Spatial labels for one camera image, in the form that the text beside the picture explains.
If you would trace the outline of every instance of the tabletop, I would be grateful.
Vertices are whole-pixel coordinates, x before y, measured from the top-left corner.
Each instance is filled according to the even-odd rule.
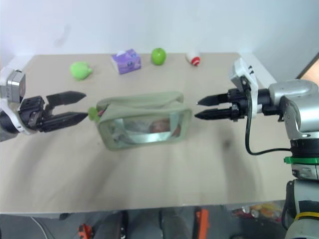
[[[123,75],[110,55],[39,55],[25,68],[26,95],[64,91],[87,95],[54,113],[86,112],[107,97],[180,91],[197,113],[196,102],[234,88],[228,80],[236,53],[207,53],[193,67],[184,54],[168,54],[155,66],[142,54],[142,68]],[[86,61],[93,73],[75,81],[69,66]],[[76,126],[0,143],[0,212],[65,213],[157,208],[184,205],[248,203],[285,198],[292,174],[287,152],[251,156],[245,150],[246,120],[193,118],[185,140],[112,152],[105,148],[88,118]],[[254,151],[288,147],[277,117],[253,119]]]

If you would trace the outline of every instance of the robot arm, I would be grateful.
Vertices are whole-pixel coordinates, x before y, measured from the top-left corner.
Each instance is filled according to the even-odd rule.
[[[319,89],[306,80],[292,80],[271,84],[258,90],[252,66],[239,59],[235,62],[231,81],[237,87],[226,94],[208,96],[199,105],[216,106],[230,103],[228,109],[209,109],[195,115],[202,120],[231,119],[237,121],[247,116],[245,144],[252,155],[273,151],[290,151],[285,162],[291,164],[296,180],[287,183],[283,209],[295,219],[286,239],[319,239]],[[249,148],[251,119],[256,113],[278,115],[284,121],[291,148],[269,149],[257,153]]]
[[[64,92],[47,96],[44,108],[41,96],[23,100],[25,74],[3,68],[0,75],[0,142],[14,138],[19,132],[31,135],[76,125],[87,113],[68,112],[52,115],[54,107],[78,102],[85,97],[79,92]]]

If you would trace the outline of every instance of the cable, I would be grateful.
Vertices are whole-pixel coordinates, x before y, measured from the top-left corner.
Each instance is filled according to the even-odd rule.
[[[250,150],[249,135],[250,135],[250,126],[251,126],[251,119],[252,119],[252,99],[251,99],[250,89],[245,90],[245,93],[247,95],[247,101],[248,101],[247,123],[246,123],[246,133],[245,133],[245,146],[246,146],[247,152],[251,155],[261,155],[264,153],[270,153],[275,151],[290,151],[290,149],[288,148],[272,148],[272,149],[267,149],[267,150],[256,152],[256,153],[253,153]]]
[[[281,224],[283,225],[284,229],[288,230],[288,227],[287,227],[286,222],[285,222],[286,212],[287,212],[287,205],[285,202],[284,207],[283,207],[283,213],[281,214]]]
[[[30,218],[40,227],[41,231],[44,234],[45,239],[49,239],[47,234],[46,234],[46,232],[45,232],[45,230],[44,230],[44,228],[43,228],[43,226],[34,217],[30,217]]]

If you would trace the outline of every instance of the green fabric bag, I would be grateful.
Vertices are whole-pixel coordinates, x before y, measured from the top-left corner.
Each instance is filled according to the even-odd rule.
[[[180,92],[108,98],[96,109],[97,128],[109,150],[182,140],[192,115]]]

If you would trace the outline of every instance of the small bottle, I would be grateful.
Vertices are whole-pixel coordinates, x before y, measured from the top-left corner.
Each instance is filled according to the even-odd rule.
[[[200,56],[198,51],[190,51],[186,54],[187,61],[193,66],[198,66],[200,63]]]

